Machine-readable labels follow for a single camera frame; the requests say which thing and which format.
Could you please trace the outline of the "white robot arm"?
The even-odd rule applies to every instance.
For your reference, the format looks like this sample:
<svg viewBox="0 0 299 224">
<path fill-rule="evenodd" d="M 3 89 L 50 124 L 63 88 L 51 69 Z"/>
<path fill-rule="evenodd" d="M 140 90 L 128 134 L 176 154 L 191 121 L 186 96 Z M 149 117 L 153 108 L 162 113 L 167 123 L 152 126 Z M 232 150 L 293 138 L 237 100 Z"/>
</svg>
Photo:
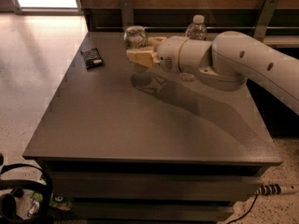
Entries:
<svg viewBox="0 0 299 224">
<path fill-rule="evenodd" d="M 128 49 L 128 59 L 145 67 L 188 73 L 222 91 L 237 91 L 252 80 L 299 114 L 299 60 L 239 32 L 211 41 L 186 36 L 152 37 L 144 48 Z"/>
</svg>

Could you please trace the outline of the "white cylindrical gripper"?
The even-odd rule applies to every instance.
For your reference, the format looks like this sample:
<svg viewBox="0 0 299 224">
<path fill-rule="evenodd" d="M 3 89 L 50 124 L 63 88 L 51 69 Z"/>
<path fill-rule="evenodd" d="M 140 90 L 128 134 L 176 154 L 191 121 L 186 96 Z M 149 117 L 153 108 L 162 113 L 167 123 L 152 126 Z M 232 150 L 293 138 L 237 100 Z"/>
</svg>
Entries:
<svg viewBox="0 0 299 224">
<path fill-rule="evenodd" d="M 211 65 L 211 46 L 211 41 L 185 36 L 149 36 L 147 47 L 128 49 L 126 54 L 130 62 L 144 67 L 151 68 L 160 62 L 166 72 L 197 74 Z"/>
</svg>

